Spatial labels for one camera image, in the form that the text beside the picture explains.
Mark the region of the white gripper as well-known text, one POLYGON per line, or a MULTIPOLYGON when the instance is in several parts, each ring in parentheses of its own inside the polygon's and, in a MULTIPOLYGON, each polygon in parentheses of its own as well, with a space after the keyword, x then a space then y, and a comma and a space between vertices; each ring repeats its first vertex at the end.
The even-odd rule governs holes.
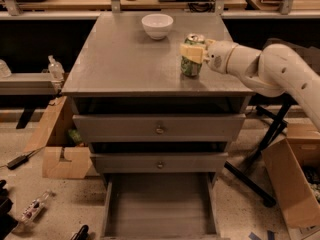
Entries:
POLYGON ((238 43, 205 39, 205 45, 207 49, 200 45, 181 44, 180 54, 197 64, 205 61, 212 71, 226 74, 228 60, 238 43))

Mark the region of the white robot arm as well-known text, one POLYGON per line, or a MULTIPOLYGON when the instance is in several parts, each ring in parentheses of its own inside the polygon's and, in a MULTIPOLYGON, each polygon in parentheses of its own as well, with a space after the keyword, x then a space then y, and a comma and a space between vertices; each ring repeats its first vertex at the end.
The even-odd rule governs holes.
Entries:
POLYGON ((207 39, 204 44, 181 44, 180 54, 198 64, 205 62, 212 71, 235 76, 260 95, 288 93, 320 130, 320 76, 290 47, 272 44, 257 50, 207 39))

